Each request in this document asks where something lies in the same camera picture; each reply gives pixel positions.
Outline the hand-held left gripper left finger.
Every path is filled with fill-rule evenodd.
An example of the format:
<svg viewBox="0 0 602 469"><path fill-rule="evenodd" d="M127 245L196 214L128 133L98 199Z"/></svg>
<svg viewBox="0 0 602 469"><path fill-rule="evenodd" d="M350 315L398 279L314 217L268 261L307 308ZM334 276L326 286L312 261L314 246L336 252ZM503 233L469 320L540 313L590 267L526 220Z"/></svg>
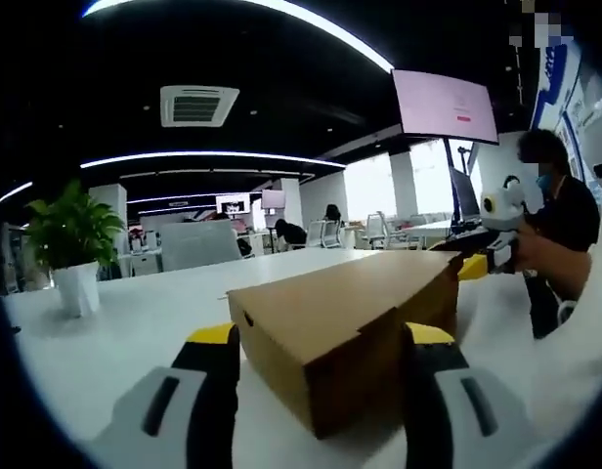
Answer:
<svg viewBox="0 0 602 469"><path fill-rule="evenodd" d="M231 468L240 344L231 322L195 331L114 404L93 440L100 468Z"/></svg>

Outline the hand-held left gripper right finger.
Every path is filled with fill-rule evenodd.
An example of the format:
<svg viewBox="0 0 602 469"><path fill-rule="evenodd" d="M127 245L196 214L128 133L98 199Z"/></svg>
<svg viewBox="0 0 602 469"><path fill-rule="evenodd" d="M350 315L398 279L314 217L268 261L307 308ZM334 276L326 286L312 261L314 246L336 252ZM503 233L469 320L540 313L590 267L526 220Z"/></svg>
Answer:
<svg viewBox="0 0 602 469"><path fill-rule="evenodd" d="M402 328L407 468L512 468L535 443L525 405L444 330Z"/></svg>

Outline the person's right hand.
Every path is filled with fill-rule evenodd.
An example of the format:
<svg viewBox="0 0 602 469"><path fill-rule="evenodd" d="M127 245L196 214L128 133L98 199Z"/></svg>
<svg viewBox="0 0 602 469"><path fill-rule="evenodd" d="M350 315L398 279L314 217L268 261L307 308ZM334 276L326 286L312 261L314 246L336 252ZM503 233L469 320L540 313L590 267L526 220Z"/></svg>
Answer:
<svg viewBox="0 0 602 469"><path fill-rule="evenodd" d="M555 267L557 245L555 242L532 232L516 234L517 248L514 254L516 272L536 271L550 274Z"/></svg>

